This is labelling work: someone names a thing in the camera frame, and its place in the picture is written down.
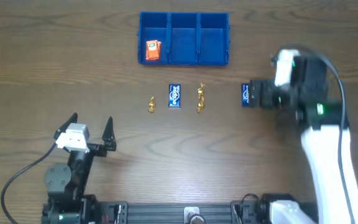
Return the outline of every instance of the orange candy wrapper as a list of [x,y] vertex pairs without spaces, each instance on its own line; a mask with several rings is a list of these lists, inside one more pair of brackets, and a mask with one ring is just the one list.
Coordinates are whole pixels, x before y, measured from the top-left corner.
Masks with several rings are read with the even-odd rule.
[[150,40],[146,42],[146,60],[160,60],[161,41]]

